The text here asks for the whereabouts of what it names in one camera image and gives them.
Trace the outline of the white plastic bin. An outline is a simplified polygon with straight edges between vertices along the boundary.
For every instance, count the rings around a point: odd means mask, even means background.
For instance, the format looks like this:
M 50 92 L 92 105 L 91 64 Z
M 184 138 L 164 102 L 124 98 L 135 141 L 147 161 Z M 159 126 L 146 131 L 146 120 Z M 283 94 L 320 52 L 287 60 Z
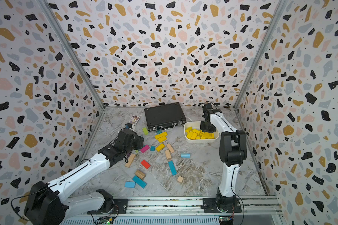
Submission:
M 218 131 L 208 133 L 200 127 L 201 122 L 187 122 L 184 125 L 184 136 L 188 143 L 212 143 L 219 139 Z

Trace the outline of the large yellow block top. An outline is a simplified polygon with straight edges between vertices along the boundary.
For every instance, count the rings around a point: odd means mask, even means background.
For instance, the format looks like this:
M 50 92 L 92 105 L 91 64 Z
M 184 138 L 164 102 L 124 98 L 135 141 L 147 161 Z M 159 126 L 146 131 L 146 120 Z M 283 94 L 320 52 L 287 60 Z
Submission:
M 160 133 L 160 134 L 157 134 L 156 136 L 155 136 L 155 139 L 160 139 L 160 138 L 162 138 L 163 136 L 165 137 L 165 136 L 167 136 L 168 134 L 167 134 L 167 132 L 162 132 L 162 133 Z

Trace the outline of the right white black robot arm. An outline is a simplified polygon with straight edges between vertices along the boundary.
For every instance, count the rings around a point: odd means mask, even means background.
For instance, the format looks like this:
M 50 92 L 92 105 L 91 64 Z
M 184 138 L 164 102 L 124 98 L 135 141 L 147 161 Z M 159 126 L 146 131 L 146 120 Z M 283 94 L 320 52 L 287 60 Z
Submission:
M 223 163 L 223 174 L 219 193 L 223 197 L 235 196 L 238 170 L 247 159 L 246 134 L 243 130 L 234 128 L 222 111 L 211 102 L 205 102 L 202 109 L 204 121 L 201 121 L 200 130 L 218 132 L 220 135 L 219 157 Z

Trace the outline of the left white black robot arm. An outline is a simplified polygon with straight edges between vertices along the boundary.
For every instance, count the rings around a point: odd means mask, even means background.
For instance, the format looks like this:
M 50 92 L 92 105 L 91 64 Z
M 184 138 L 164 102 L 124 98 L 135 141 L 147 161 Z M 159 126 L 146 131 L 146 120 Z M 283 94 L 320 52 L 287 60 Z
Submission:
M 24 215 L 34 225 L 59 225 L 64 220 L 83 213 L 118 213 L 113 196 L 104 189 L 72 198 L 79 187 L 96 175 L 129 160 L 133 150 L 144 147 L 144 138 L 135 131 L 123 128 L 109 144 L 69 173 L 48 183 L 34 184 L 28 195 Z

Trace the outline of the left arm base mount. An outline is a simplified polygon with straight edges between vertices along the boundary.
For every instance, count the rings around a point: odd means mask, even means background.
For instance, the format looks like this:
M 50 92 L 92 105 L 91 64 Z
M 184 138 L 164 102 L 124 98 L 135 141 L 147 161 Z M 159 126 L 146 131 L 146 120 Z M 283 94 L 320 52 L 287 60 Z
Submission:
M 87 214 L 100 216 L 125 214 L 128 207 L 128 201 L 128 199 L 123 198 L 106 200 L 98 210 L 89 211 Z

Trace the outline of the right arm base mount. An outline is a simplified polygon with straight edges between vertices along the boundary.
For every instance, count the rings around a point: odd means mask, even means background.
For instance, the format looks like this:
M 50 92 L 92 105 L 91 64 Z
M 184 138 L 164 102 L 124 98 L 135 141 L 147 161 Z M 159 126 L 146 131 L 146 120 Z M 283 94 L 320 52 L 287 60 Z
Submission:
M 232 197 L 215 197 L 204 198 L 201 208 L 204 213 L 241 213 L 242 208 L 239 198 Z

